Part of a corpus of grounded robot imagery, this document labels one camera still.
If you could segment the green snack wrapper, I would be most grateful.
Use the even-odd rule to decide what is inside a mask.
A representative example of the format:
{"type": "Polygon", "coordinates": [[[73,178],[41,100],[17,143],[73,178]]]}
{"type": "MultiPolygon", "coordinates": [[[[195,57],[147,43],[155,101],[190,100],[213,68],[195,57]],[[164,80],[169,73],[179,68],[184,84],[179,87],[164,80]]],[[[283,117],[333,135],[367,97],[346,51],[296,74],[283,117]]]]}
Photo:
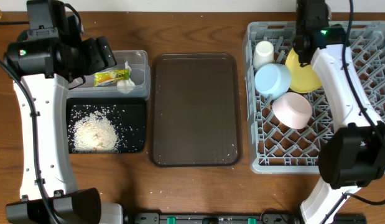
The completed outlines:
{"type": "Polygon", "coordinates": [[[115,69],[106,72],[98,72],[94,75],[94,87],[107,86],[121,80],[127,80],[130,76],[131,69],[115,69]]]}

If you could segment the yellow plate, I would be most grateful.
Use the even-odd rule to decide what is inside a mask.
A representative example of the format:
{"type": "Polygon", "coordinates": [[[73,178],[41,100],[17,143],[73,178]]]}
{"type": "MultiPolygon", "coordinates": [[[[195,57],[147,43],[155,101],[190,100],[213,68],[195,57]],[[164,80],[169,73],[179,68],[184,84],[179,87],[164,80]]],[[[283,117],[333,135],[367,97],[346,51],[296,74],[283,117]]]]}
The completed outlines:
{"type": "Polygon", "coordinates": [[[290,89],[297,93],[308,93],[317,90],[322,86],[322,83],[317,74],[312,70],[312,66],[308,64],[301,67],[299,56],[291,48],[285,61],[286,67],[291,75],[290,89]]]}

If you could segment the cream plastic cup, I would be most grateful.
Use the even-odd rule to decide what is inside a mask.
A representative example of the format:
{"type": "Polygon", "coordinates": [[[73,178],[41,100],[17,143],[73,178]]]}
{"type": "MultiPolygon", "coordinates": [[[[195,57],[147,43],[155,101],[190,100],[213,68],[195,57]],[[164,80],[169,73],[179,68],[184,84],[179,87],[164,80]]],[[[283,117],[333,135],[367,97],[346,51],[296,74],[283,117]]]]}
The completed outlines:
{"type": "Polygon", "coordinates": [[[258,70],[263,65],[274,62],[274,46],[267,40],[257,43],[253,53],[253,67],[258,70]]]}

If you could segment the white tissue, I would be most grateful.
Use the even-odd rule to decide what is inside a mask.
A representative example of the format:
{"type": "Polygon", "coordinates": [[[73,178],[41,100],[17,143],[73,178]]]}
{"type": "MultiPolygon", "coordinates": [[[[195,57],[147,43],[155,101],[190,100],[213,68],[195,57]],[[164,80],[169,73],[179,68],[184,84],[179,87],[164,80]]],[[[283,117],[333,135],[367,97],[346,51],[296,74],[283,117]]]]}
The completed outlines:
{"type": "Polygon", "coordinates": [[[121,93],[128,94],[136,86],[135,83],[130,78],[131,71],[132,69],[128,65],[128,62],[125,62],[124,69],[120,70],[121,79],[120,81],[117,82],[117,90],[120,91],[121,93]]]}

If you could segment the light blue bowl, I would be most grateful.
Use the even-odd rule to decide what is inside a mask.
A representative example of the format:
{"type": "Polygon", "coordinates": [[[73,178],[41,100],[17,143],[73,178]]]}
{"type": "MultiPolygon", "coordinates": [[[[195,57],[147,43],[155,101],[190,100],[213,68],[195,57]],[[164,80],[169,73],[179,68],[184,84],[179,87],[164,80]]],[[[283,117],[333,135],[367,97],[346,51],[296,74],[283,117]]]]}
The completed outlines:
{"type": "Polygon", "coordinates": [[[289,69],[282,64],[269,63],[262,66],[254,76],[255,90],[265,98],[273,100],[285,94],[291,84],[289,69]]]}

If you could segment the white pink bowl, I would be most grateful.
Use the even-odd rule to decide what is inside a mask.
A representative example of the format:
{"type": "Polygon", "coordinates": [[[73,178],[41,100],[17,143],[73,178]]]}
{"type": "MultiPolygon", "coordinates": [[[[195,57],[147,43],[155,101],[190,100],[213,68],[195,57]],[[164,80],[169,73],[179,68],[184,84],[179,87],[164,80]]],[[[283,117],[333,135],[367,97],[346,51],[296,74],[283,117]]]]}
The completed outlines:
{"type": "Polygon", "coordinates": [[[312,106],[302,95],[288,92],[272,104],[276,118],[284,125],[294,128],[304,128],[312,115],[312,106]]]}

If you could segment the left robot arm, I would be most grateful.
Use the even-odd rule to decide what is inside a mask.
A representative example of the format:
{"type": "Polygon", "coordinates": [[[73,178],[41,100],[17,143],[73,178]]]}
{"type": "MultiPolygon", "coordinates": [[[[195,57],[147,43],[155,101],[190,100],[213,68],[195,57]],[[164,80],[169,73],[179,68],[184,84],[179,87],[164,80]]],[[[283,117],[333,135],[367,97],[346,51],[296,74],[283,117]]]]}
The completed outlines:
{"type": "Polygon", "coordinates": [[[116,63],[104,37],[31,29],[9,44],[1,66],[14,80],[21,111],[24,171],[20,201],[6,206],[11,223],[124,223],[124,209],[80,190],[67,143],[68,84],[116,63]]]}

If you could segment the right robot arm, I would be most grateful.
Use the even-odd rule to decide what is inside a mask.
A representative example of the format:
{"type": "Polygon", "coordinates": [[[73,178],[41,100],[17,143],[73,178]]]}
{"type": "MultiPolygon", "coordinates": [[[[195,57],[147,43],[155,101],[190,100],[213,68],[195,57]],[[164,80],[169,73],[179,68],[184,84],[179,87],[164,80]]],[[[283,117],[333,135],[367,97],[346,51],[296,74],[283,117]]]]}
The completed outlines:
{"type": "Polygon", "coordinates": [[[296,30],[301,66],[318,75],[333,118],[334,135],[320,150],[320,179],[300,205],[302,223],[331,223],[357,191],[385,173],[385,123],[371,106],[351,62],[348,33],[340,26],[296,30]]]}

